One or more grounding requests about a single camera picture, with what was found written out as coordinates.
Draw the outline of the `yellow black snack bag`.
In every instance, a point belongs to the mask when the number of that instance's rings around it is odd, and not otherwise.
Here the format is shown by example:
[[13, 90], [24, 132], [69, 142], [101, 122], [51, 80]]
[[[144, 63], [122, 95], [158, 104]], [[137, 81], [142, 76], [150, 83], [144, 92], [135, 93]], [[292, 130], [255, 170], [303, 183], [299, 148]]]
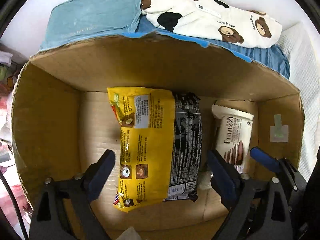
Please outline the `yellow black snack bag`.
[[129, 212], [159, 202], [196, 201], [202, 151], [200, 99], [144, 87], [110, 87], [120, 124], [114, 206]]

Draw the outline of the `blue bed sheet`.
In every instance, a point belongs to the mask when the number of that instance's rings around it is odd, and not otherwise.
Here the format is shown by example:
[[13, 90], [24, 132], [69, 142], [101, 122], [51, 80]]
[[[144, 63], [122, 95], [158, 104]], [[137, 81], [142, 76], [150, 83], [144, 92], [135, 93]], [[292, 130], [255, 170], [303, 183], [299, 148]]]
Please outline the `blue bed sheet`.
[[139, 24], [136, 29], [136, 33], [151, 33], [158, 32], [164, 35], [169, 35], [174, 38], [180, 38], [189, 42], [196, 42], [200, 45], [207, 47], [209, 44], [217, 45], [228, 50], [236, 51], [239, 54], [245, 55], [254, 61], [260, 62], [265, 66], [279, 72], [282, 76], [289, 79], [290, 77], [290, 64], [287, 56], [284, 54], [279, 45], [272, 45], [271, 48], [261, 49], [261, 48], [245, 48], [237, 46], [233, 43], [223, 42], [219, 40], [212, 40], [207, 38], [190, 37], [184, 35], [178, 35], [171, 33], [167, 30], [156, 28], [152, 23], [150, 23], [146, 16], [141, 15], [139, 19]]

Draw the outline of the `white Franzzi cookie pack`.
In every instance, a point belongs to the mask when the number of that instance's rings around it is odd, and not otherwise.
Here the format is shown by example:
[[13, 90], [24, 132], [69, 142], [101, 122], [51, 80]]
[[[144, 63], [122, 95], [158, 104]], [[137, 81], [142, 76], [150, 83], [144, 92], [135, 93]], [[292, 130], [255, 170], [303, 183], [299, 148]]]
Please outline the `white Franzzi cookie pack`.
[[248, 172], [254, 115], [219, 105], [212, 105], [212, 113], [220, 122], [215, 149], [239, 173]]

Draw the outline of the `white knit blanket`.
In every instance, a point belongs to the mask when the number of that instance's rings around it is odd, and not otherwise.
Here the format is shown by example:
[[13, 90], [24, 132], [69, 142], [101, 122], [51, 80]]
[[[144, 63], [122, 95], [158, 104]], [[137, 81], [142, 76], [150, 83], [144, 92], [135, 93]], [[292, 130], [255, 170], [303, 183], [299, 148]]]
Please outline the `white knit blanket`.
[[319, 149], [319, 71], [310, 37], [299, 22], [281, 33], [277, 42], [290, 65], [289, 81], [300, 90], [304, 132], [298, 170], [309, 180]]

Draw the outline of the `cardboard milk box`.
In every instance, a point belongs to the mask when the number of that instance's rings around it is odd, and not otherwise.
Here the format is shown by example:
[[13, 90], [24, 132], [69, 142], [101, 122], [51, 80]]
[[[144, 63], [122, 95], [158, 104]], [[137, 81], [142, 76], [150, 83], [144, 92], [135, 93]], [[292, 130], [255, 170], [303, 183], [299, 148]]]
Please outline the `cardboard milk box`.
[[212, 105], [254, 115], [251, 146], [298, 166], [300, 91], [278, 72], [214, 45], [151, 33], [105, 36], [37, 53], [14, 88], [12, 137], [22, 189], [35, 205], [47, 178], [72, 178], [107, 149], [117, 161], [171, 168], [173, 93], [200, 98], [205, 163], [214, 143]]

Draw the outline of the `bear print pillow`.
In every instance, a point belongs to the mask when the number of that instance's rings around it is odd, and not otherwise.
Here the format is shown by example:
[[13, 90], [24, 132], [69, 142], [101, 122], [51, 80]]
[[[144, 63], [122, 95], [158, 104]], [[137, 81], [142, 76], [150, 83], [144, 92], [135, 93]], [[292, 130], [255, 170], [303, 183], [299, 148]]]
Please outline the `bear print pillow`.
[[283, 29], [265, 12], [238, 9], [220, 0], [141, 0], [140, 8], [157, 28], [245, 48], [270, 48]]

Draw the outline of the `pile of clothes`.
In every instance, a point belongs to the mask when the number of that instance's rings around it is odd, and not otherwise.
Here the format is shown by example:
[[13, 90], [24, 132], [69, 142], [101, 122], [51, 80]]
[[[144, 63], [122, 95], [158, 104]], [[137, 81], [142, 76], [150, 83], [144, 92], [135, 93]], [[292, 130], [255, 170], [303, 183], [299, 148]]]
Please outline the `pile of clothes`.
[[22, 69], [12, 59], [12, 53], [1, 50], [1, 166], [15, 165], [12, 153], [11, 108], [12, 93]]

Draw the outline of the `light blue pillow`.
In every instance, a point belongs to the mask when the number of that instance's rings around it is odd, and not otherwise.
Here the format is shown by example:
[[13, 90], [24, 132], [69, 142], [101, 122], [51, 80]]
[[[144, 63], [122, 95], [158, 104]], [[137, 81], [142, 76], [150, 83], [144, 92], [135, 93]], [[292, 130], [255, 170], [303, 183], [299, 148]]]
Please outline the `light blue pillow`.
[[68, 0], [54, 7], [40, 51], [97, 36], [133, 33], [141, 0]]

